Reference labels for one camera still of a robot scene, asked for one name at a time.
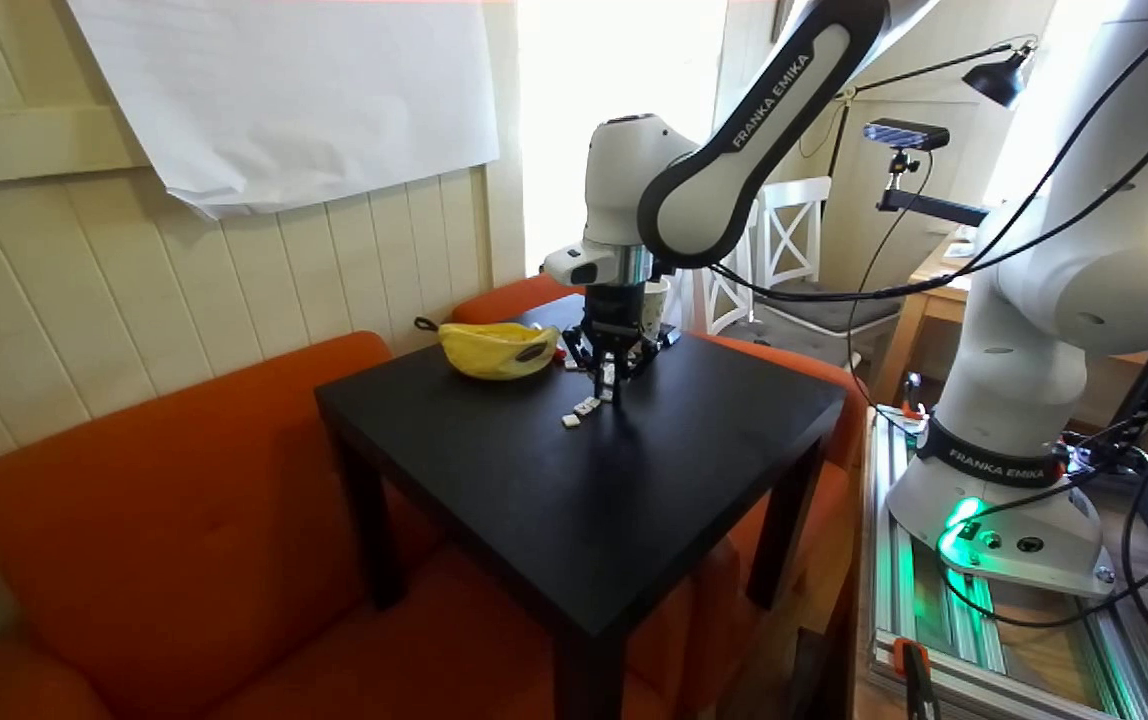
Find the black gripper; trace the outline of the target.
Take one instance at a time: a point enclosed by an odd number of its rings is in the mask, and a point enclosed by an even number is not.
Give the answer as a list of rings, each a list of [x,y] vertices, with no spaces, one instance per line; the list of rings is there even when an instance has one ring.
[[[605,404],[616,404],[621,376],[634,382],[672,345],[663,301],[663,283],[590,283],[582,293],[581,324],[565,330],[565,349],[582,370],[599,370],[594,394]]]

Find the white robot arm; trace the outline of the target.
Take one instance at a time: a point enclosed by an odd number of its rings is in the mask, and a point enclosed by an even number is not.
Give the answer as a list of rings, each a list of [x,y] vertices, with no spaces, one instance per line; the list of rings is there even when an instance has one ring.
[[[581,287],[710,269],[744,234],[769,173],[829,98],[937,0],[803,0],[749,90],[702,140],[616,114],[586,140],[582,234],[544,258]],[[1004,157],[1023,195],[980,222],[955,359],[911,425],[891,518],[945,565],[1062,594],[1116,588],[1105,526],[1060,432],[1094,351],[1148,351],[1148,0],[1076,18],[1029,69]]]

